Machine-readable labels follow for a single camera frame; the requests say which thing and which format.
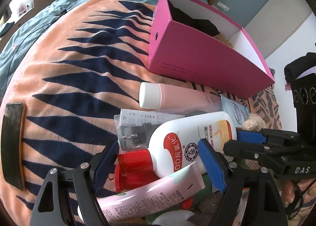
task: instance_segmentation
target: light blue packet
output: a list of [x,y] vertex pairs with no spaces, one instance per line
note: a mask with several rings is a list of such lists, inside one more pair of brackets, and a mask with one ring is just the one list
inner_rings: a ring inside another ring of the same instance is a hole
[[231,116],[235,127],[241,127],[244,121],[249,117],[249,110],[244,106],[232,101],[228,98],[225,98],[221,95],[222,98],[222,111],[226,112]]

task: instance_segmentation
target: metal bolt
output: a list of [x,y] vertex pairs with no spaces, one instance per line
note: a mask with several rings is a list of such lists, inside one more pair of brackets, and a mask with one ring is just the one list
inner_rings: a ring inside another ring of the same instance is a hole
[[261,172],[263,172],[263,173],[269,172],[267,167],[261,167],[260,170],[261,170]]
[[89,167],[89,163],[82,163],[81,165],[80,165],[80,168],[81,169],[86,169],[86,168],[88,168]]
[[53,168],[53,169],[51,169],[51,170],[49,171],[49,173],[50,173],[50,174],[55,174],[55,173],[57,173],[57,169],[56,169],[56,168]]
[[235,162],[230,162],[230,163],[228,164],[228,166],[229,166],[230,168],[236,168],[236,167],[237,167],[237,164],[236,164]]

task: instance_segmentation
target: open cardboard box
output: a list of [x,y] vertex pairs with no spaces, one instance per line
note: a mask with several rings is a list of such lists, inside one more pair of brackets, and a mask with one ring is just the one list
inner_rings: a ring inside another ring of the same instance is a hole
[[249,98],[274,83],[265,60],[244,28],[200,0],[169,1],[192,18],[210,20],[234,49],[174,21],[168,0],[159,0],[150,32],[149,72],[241,98]]

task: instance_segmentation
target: pink bottle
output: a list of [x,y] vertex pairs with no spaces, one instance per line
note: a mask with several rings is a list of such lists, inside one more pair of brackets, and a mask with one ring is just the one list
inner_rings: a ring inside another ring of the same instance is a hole
[[141,83],[139,105],[141,108],[153,110],[189,109],[204,106],[211,109],[208,112],[222,110],[221,98],[215,94],[163,83]]

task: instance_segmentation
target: black phone screen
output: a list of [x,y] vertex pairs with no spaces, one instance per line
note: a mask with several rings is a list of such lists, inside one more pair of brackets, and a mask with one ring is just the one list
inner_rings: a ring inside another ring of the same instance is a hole
[[1,129],[1,163],[4,179],[12,186],[23,190],[22,172],[22,122],[23,103],[8,103],[4,109]]

